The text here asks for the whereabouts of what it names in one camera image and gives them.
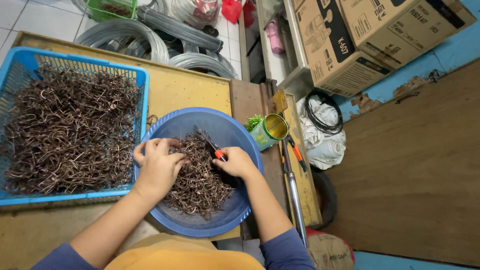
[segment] blue plastic bowl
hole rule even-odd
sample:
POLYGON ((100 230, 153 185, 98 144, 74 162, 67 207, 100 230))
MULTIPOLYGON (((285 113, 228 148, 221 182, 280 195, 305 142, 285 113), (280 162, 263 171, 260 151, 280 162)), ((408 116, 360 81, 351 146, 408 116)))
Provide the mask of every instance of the blue plastic bowl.
MULTIPOLYGON (((154 138, 185 137, 192 133, 193 125, 208 132, 212 141, 220 147, 238 146, 245 150, 258 170, 263 173, 262 159, 257 144, 247 130, 229 115, 220 111, 192 107, 173 111, 155 122, 145 134, 142 142, 154 138)), ((139 167, 135 166, 135 180, 139 167)), ((218 211, 211 220, 206 221, 198 214, 187 215, 172 210, 168 203, 160 202, 150 213, 168 229, 191 237, 210 237, 226 233, 242 221, 251 212, 247 190, 244 184, 237 187, 224 204, 224 211, 218 211)))

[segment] green plastic basket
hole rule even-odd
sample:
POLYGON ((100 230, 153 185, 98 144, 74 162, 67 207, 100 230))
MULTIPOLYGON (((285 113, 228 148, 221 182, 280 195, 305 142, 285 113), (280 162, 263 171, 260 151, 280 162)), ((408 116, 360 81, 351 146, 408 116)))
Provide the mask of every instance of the green plastic basket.
POLYGON ((135 9, 137 8, 137 0, 88 0, 87 7, 92 12, 92 19, 96 22, 103 22, 115 18, 133 19, 135 16, 135 9), (132 16, 127 18, 102 10, 100 6, 103 4, 111 4, 130 9, 132 11, 132 16))

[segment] cardboard box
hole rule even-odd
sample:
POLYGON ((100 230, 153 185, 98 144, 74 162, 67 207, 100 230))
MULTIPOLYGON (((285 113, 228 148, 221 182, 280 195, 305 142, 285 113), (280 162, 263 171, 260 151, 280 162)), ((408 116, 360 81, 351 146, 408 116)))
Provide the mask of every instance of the cardboard box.
POLYGON ((399 68, 473 24, 458 0, 342 0, 355 45, 399 68))
POLYGON ((392 72, 354 45, 338 1, 305 0, 296 15, 316 87, 351 97, 392 72))
POLYGON ((293 9, 295 11, 299 10, 300 6, 305 2, 305 0, 292 0, 293 1, 293 9))

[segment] blue wall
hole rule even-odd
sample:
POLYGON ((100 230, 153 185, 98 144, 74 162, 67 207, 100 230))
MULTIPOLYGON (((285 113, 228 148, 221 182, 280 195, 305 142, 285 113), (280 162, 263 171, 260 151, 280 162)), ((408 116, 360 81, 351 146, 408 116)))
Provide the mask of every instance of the blue wall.
MULTIPOLYGON (((480 0, 462 0, 462 3, 477 19, 480 19, 480 0)), ((450 37, 384 80, 363 90, 362 93, 368 94, 370 99, 384 103, 393 99, 393 91, 397 87, 414 76, 427 77, 433 69, 449 72, 478 57, 480 57, 480 21, 450 37)), ((350 120, 350 113, 358 114, 358 105, 351 104, 354 97, 335 95, 334 99, 342 110, 344 121, 350 120)))
POLYGON ((355 251, 354 270, 470 270, 442 263, 355 251))

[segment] blue sleeve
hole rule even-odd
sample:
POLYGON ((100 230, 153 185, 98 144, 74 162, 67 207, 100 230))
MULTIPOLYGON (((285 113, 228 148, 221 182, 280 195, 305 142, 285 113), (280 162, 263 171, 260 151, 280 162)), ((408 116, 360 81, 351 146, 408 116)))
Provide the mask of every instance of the blue sleeve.
POLYGON ((295 228, 260 244, 260 250, 267 270, 315 270, 315 265, 295 228))
POLYGON ((97 270, 85 261, 68 243, 55 248, 31 270, 97 270))

